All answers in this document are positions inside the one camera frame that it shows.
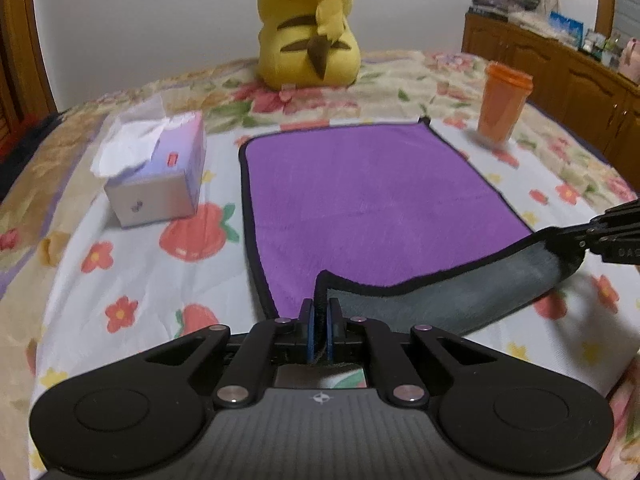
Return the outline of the yellow Pikachu plush toy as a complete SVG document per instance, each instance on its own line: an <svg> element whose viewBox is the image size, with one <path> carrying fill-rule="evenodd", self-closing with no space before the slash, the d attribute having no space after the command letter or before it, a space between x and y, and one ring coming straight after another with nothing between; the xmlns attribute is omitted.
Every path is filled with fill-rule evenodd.
<svg viewBox="0 0 640 480"><path fill-rule="evenodd" d="M360 49L347 18L352 0L257 0L258 75L273 90L347 87Z"/></svg>

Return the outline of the purple and grey towel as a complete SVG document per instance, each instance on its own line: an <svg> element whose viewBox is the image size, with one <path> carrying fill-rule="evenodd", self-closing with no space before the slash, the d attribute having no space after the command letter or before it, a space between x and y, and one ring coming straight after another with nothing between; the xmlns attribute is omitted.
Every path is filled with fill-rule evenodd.
<svg viewBox="0 0 640 480"><path fill-rule="evenodd" d="M466 335L518 312L582 265L533 232L427 120L258 136L239 152L245 249L267 318L304 300L396 332Z"/></svg>

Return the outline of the wooden sideboard cabinet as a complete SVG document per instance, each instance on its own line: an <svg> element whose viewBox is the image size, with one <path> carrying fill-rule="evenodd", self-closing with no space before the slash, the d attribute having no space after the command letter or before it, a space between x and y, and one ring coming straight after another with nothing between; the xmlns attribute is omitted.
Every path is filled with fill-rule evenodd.
<svg viewBox="0 0 640 480"><path fill-rule="evenodd" d="M465 14L462 50L533 77L529 102L639 188L639 87L587 55L514 24Z"/></svg>

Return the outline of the purple tissue box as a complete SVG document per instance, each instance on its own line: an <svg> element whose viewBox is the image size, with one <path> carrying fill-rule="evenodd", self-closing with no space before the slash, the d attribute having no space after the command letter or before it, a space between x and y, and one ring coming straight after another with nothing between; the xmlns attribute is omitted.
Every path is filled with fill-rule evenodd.
<svg viewBox="0 0 640 480"><path fill-rule="evenodd" d="M91 172L123 228L193 216L206 155L203 114L170 114L154 94L118 114Z"/></svg>

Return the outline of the white strawberry print sheet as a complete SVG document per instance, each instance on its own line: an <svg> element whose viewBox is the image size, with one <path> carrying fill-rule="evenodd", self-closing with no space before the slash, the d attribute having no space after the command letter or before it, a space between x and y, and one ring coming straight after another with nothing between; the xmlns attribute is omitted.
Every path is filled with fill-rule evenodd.
<svg viewBox="0 0 640 480"><path fill-rule="evenodd" d="M603 214L524 144L490 146L424 117L533 232ZM48 479L602 479L620 413L612 391L639 348L639 265L585 252L529 306L466 335L392 332L428 393L385 403L357 364L278 368L245 408L214 389L233 335L272 320L245 249L236 132L207 142L206 184L184 220L122 229L105 196L80 222L47 305L32 461Z"/></svg>

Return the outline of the wooden slatted wardrobe door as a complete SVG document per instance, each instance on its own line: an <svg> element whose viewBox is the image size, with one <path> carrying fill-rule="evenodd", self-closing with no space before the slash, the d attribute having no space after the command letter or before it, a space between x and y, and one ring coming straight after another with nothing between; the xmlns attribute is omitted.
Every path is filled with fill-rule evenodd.
<svg viewBox="0 0 640 480"><path fill-rule="evenodd" d="M35 0L1 0L1 157L56 112L44 68Z"/></svg>

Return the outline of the blue picture box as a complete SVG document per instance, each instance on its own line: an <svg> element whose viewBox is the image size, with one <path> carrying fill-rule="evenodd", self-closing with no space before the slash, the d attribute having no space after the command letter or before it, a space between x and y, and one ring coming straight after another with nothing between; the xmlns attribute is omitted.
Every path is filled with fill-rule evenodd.
<svg viewBox="0 0 640 480"><path fill-rule="evenodd" d="M584 23L568 18L558 12L551 12L549 25L559 34L559 40L567 46L579 49L584 38Z"/></svg>

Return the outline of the orange lidded cup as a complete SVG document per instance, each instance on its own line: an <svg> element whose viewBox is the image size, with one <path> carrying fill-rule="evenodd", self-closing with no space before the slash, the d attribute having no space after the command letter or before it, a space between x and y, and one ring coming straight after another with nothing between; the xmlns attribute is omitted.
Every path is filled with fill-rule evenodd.
<svg viewBox="0 0 640 480"><path fill-rule="evenodd" d="M534 88L533 77L499 62L490 62L477 131L494 145L505 144Z"/></svg>

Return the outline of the pink bag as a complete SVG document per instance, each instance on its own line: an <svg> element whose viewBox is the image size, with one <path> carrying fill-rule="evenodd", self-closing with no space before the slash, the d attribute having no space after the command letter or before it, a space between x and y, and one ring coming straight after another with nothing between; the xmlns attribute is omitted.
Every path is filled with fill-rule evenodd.
<svg viewBox="0 0 640 480"><path fill-rule="evenodd" d="M618 72L634 84L640 84L640 46L637 38L631 38L623 48Z"/></svg>

